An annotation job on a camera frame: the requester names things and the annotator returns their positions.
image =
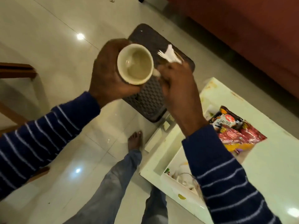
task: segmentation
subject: red couch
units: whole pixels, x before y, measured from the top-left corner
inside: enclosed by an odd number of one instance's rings
[[[299,0],[168,0],[299,98]]]

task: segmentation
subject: white mug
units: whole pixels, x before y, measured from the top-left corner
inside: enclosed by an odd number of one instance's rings
[[[118,54],[117,68],[126,82],[141,85],[151,78],[154,61],[147,48],[139,44],[131,44]]]

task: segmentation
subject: pant leg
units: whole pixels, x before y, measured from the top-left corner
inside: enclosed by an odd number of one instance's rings
[[[145,211],[141,224],[168,224],[166,195],[155,186],[145,202]]]
[[[127,186],[142,159],[131,150],[106,174],[92,198],[65,224],[113,224]]]

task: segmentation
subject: striped sleeve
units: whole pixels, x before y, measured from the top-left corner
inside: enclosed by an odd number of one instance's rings
[[[100,113],[88,93],[0,138],[0,200],[47,166]]]
[[[215,224],[281,223],[245,170],[208,125],[182,142],[192,174]]]

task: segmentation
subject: bare foot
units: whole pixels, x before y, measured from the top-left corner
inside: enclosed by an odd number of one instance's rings
[[[128,149],[129,151],[133,149],[140,150],[142,145],[142,131],[134,132],[128,139]]]

